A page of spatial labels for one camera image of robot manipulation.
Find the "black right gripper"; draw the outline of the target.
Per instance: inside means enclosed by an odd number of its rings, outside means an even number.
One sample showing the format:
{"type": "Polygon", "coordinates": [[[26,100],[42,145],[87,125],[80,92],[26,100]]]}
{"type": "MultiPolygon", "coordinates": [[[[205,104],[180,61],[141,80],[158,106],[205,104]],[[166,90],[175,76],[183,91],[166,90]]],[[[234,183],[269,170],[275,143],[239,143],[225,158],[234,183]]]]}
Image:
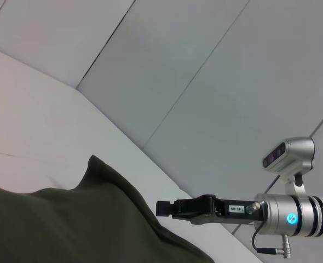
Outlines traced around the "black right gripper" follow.
{"type": "Polygon", "coordinates": [[[246,208],[252,201],[219,199],[214,195],[202,195],[191,199],[178,199],[174,202],[157,201],[157,217],[174,217],[189,221],[193,225],[211,223],[248,225],[263,221],[262,208],[249,214],[246,208]]]}

